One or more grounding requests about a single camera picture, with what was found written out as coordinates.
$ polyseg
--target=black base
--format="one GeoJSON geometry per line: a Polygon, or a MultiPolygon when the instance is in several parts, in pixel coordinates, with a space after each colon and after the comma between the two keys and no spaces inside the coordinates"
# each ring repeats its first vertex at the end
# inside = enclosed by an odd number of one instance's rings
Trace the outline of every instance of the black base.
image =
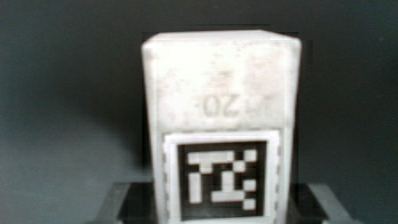
{"type": "MultiPolygon", "coordinates": [[[[155,214],[153,183],[116,184],[98,214],[98,221],[91,224],[157,224],[155,214]]],[[[288,224],[322,224],[326,220],[334,219],[329,216],[331,211],[322,207],[320,198],[308,184],[292,185],[288,224]]]]}

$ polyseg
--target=black stand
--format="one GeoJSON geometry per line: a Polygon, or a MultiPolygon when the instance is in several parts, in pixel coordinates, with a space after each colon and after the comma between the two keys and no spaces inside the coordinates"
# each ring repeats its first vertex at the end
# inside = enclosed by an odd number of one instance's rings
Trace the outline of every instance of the black stand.
{"type": "MultiPolygon", "coordinates": [[[[361,224],[327,185],[292,185],[288,224],[361,224]]],[[[153,183],[116,184],[91,224],[157,224],[153,183]]]]}

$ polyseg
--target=white rectangular block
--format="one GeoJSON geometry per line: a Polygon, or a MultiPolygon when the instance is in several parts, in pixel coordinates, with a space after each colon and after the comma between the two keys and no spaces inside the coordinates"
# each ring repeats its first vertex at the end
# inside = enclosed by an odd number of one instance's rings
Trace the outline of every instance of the white rectangular block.
{"type": "Polygon", "coordinates": [[[260,30],[164,33],[143,55],[159,222],[285,224],[301,41],[260,30]],[[201,152],[212,151],[233,154],[207,159],[201,152]],[[210,166],[201,184],[221,179],[214,188],[191,186],[194,163],[210,166]],[[230,217],[219,209],[228,204],[207,198],[233,164],[238,173],[258,173],[258,185],[230,217]],[[203,190],[199,205],[189,189],[203,190]]]}

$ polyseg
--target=gray background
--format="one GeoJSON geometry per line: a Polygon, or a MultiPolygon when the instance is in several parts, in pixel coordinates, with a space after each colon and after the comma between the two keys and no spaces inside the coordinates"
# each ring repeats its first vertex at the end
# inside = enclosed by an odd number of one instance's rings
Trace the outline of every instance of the gray background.
{"type": "Polygon", "coordinates": [[[151,179],[141,44],[265,29],[304,42],[294,180],[398,223],[398,2],[0,1],[0,223],[95,219],[114,182],[151,179]]]}

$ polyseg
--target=white border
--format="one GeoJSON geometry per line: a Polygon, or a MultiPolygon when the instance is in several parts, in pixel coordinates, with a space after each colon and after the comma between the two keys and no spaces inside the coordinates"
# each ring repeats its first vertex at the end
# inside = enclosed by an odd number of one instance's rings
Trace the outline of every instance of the white border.
{"type": "Polygon", "coordinates": [[[164,153],[166,153],[166,193],[167,193],[167,211],[169,211],[169,224],[221,224],[221,223],[247,223],[269,224],[276,219],[276,188],[279,183],[278,166],[281,164],[279,158],[281,147],[281,131],[235,131],[235,132],[205,132],[166,135],[164,153]],[[182,205],[180,205],[180,163],[178,163],[178,145],[198,143],[226,143],[226,142],[253,142],[267,141],[265,151],[265,211],[262,217],[235,217],[203,220],[182,221],[182,205]]]}

